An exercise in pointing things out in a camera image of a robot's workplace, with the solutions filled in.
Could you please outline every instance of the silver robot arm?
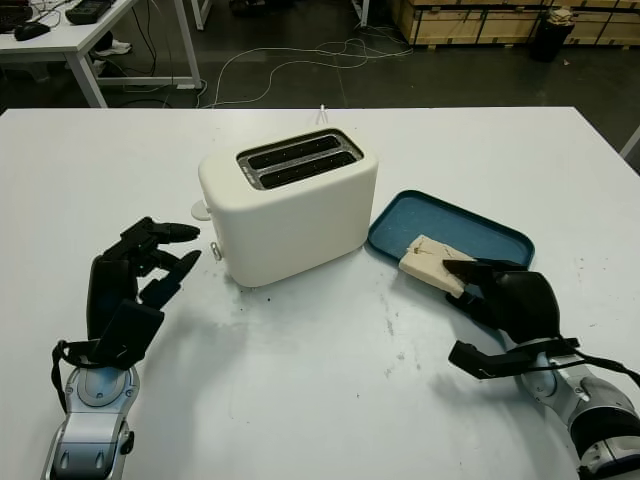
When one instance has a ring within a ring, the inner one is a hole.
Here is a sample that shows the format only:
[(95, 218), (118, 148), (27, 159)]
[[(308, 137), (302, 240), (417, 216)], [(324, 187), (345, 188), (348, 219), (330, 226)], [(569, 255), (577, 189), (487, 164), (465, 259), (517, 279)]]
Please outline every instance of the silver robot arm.
[[(575, 364), (576, 355), (550, 359), (541, 353), (534, 368)], [(576, 447), (580, 478), (638, 479), (640, 419), (633, 404), (585, 365), (522, 375), (537, 402), (551, 408), (567, 426)]]
[(119, 480), (133, 449), (127, 413), (139, 389), (135, 367), (76, 368), (65, 387), (67, 417), (51, 442), (42, 480)]

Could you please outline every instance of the shoe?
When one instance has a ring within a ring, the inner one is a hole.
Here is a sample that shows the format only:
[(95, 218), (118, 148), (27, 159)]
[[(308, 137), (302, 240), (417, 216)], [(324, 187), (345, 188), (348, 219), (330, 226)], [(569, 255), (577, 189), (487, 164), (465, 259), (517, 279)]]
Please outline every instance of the shoe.
[(100, 76), (102, 72), (104, 72), (104, 68), (107, 66), (107, 62), (105, 60), (94, 60), (93, 61), (93, 71), (96, 72), (97, 76)]
[(96, 50), (93, 53), (98, 57), (108, 57), (109, 55), (125, 55), (131, 51), (131, 44), (120, 42), (115, 38), (111, 41), (111, 48), (106, 50)]

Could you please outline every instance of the floor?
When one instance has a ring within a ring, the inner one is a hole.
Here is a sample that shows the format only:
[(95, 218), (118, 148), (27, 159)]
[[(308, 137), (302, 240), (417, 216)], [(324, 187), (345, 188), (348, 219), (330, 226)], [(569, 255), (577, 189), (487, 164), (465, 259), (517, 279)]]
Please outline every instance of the floor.
[[(162, 16), (151, 5), (151, 38), (157, 49), (157, 72), (187, 75), (188, 67), (172, 0), (157, 0)], [(192, 20), (190, 4), (185, 2)], [(147, 28), (147, 2), (136, 8), (142, 28)], [(388, 26), (384, 12), (374, 12), (374, 25)], [(565, 48), (549, 64), (529, 59), (525, 48), (447, 47), (435, 52), (416, 49), (411, 55), (381, 59), (362, 58), (365, 42), (384, 53), (408, 48), (384, 34), (392, 29), (359, 31), (358, 19), (349, 0), (299, 0), (257, 18), (234, 17), (226, 0), (214, 0), (206, 30), (198, 32), (192, 22), (192, 37), (202, 77), (208, 89), (200, 105), (216, 98), (220, 71), (231, 57), (258, 47), (314, 49), (322, 46), (359, 55), (327, 56), (313, 52), (270, 50), (249, 53), (234, 60), (224, 71), (218, 102), (250, 101), (220, 108), (327, 108), (468, 107), (573, 105), (620, 150), (640, 124), (640, 49)], [(132, 42), (133, 51), (113, 58), (121, 68), (148, 70), (151, 55), (132, 14), (115, 29), (116, 37)], [(370, 56), (380, 53), (369, 51)], [(318, 65), (320, 62), (330, 65)], [(111, 74), (120, 75), (109, 65)], [(85, 107), (70, 71), (62, 63), (49, 64), (49, 80), (36, 83), (29, 74), (6, 69), (0, 78), (0, 111), (23, 107)], [(104, 90), (110, 106), (138, 108), (192, 108), (193, 91), (163, 88), (150, 93), (123, 92), (122, 87)], [(640, 172), (640, 152), (630, 163)]]

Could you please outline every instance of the white toaster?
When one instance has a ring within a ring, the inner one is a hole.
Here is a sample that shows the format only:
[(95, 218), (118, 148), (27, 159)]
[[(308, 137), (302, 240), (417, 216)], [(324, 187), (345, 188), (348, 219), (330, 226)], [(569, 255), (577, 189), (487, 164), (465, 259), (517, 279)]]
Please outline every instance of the white toaster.
[(362, 145), (326, 126), (203, 160), (200, 184), (229, 274), (258, 287), (360, 247), (377, 169)]

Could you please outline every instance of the blue tray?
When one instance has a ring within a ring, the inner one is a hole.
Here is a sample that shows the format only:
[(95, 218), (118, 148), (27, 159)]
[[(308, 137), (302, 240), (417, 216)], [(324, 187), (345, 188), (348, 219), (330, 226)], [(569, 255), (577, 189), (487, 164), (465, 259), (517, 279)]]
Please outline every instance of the blue tray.
[(511, 260), (529, 267), (534, 246), (509, 227), (416, 190), (400, 192), (369, 228), (369, 244), (399, 262), (426, 235), (476, 258)]

